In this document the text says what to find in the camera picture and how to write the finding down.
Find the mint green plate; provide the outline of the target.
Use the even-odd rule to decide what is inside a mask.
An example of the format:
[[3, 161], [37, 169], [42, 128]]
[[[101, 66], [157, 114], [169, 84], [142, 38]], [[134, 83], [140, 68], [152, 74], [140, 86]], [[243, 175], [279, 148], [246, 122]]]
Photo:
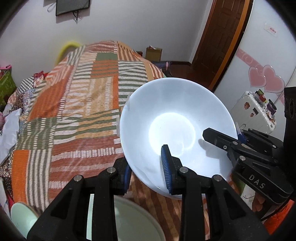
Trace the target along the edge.
[[88, 240], [165, 240], [156, 219], [120, 196], [91, 194], [86, 225]]

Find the cardboard box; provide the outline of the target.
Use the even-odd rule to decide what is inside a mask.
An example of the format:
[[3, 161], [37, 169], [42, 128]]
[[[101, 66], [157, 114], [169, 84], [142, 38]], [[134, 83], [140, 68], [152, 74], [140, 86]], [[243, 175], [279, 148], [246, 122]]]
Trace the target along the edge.
[[145, 59], [151, 62], [160, 62], [162, 56], [162, 49], [161, 48], [154, 48], [149, 46], [146, 48]]

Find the yellow foam tube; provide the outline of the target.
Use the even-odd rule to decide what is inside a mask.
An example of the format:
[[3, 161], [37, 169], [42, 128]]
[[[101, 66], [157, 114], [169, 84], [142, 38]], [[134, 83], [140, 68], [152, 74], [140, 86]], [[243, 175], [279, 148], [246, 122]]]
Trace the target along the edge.
[[54, 65], [57, 66], [69, 52], [75, 50], [76, 48], [78, 48], [80, 46], [81, 46], [81, 44], [76, 41], [66, 42], [62, 46], [62, 48], [60, 49], [58, 56], [56, 57]]

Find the green storage box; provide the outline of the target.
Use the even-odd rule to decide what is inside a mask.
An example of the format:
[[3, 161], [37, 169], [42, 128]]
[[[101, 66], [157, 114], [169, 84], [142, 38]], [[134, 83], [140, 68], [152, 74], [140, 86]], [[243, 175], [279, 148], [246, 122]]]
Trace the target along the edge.
[[1, 109], [8, 103], [9, 97], [16, 90], [16, 84], [11, 76], [11, 65], [1, 67], [0, 98]]

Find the green bowl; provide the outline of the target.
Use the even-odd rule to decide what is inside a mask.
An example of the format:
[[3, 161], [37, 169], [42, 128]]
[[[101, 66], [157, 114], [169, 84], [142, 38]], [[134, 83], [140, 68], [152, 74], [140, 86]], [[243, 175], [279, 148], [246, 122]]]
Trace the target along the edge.
[[39, 214], [23, 202], [14, 203], [11, 207], [11, 221], [25, 238], [38, 218]]

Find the small wall monitor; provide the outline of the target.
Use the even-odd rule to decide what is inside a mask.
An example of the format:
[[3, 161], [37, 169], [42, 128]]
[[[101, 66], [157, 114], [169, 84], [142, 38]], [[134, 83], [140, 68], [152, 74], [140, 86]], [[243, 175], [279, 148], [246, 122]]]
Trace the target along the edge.
[[90, 0], [56, 0], [56, 16], [87, 9], [90, 6]]

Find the striped orange patchwork blanket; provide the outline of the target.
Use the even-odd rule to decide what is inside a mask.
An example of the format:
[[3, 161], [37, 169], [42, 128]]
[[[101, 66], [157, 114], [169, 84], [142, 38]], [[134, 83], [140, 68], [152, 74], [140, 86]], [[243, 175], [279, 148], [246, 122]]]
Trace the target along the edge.
[[[46, 76], [14, 150], [14, 202], [41, 215], [76, 175], [98, 175], [124, 156], [118, 125], [128, 97], [163, 72], [118, 41], [80, 46]], [[164, 197], [131, 174], [126, 193], [180, 240], [182, 201]]]

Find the white patterned bowl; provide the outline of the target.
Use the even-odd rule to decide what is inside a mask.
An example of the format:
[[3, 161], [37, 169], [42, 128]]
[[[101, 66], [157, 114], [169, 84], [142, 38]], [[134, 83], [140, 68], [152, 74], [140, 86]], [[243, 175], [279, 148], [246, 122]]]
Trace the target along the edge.
[[139, 87], [127, 99], [119, 130], [124, 156], [136, 177], [169, 197], [161, 148], [198, 175], [230, 177], [232, 163], [224, 150], [208, 143], [212, 128], [237, 138], [234, 121], [220, 99], [202, 85], [181, 78], [161, 78]]

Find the light blue folded cloth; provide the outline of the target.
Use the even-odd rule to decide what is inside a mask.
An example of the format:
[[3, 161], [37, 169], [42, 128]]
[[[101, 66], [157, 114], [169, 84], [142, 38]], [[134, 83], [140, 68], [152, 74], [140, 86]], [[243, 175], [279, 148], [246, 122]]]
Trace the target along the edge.
[[18, 140], [21, 113], [22, 109], [19, 108], [5, 117], [1, 134], [1, 165], [8, 158]]

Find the brown wooden door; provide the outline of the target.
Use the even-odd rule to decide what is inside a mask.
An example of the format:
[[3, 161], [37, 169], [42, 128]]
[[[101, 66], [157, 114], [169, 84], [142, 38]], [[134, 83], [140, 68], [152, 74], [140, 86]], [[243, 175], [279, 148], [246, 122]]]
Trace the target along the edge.
[[188, 78], [214, 90], [242, 38], [253, 1], [213, 1]]

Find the white wardrobe with hearts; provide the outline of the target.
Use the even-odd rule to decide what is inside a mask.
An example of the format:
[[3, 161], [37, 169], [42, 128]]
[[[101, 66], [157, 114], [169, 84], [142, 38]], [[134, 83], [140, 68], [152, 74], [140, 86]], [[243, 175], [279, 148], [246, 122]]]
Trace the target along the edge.
[[231, 110], [246, 91], [261, 89], [277, 110], [272, 136], [283, 140], [285, 114], [283, 92], [269, 92], [279, 79], [294, 86], [295, 38], [286, 23], [268, 1], [254, 1], [250, 18], [215, 95]]

